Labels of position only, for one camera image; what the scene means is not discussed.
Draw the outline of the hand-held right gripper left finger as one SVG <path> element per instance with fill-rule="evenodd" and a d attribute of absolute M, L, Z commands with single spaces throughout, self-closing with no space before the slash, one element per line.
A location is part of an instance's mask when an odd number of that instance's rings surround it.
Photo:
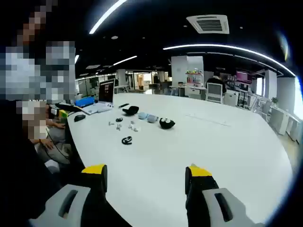
<path fill-rule="evenodd" d="M 107 165 L 84 168 L 29 220 L 33 227 L 129 227 L 106 199 Z"/>

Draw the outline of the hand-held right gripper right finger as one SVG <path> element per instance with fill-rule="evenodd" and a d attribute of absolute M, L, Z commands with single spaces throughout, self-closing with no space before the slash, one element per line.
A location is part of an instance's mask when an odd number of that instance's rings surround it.
<path fill-rule="evenodd" d="M 192 164 L 185 169 L 185 195 L 190 227 L 263 227 L 253 222 L 245 205 L 220 188 L 207 170 Z"/>

